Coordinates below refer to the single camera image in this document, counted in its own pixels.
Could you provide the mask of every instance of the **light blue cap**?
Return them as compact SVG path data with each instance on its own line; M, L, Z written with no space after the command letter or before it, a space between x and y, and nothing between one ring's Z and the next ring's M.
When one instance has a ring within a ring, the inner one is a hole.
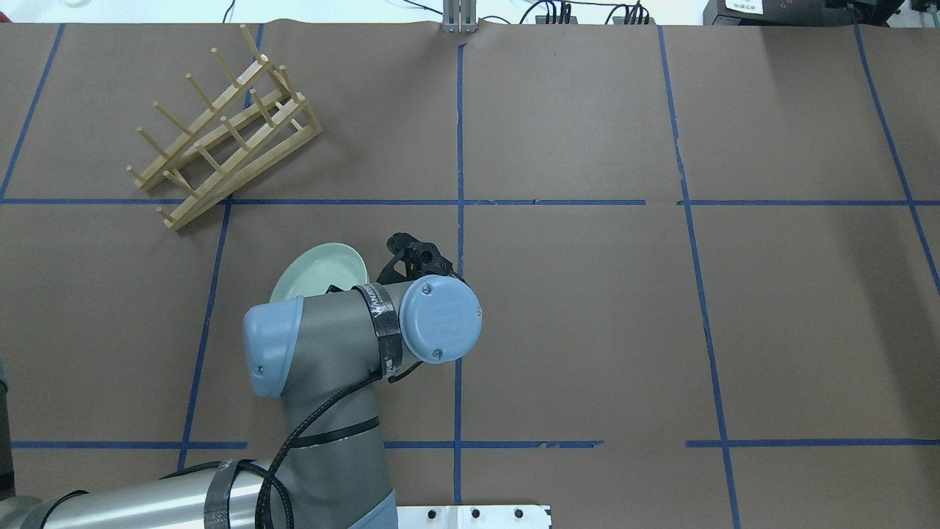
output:
M295 297L258 305L245 313L248 376L257 396L278 396L284 391L303 311L304 299Z
M467 354L483 327L483 310L473 290L446 276L425 276L401 299L401 336L415 356L443 363Z

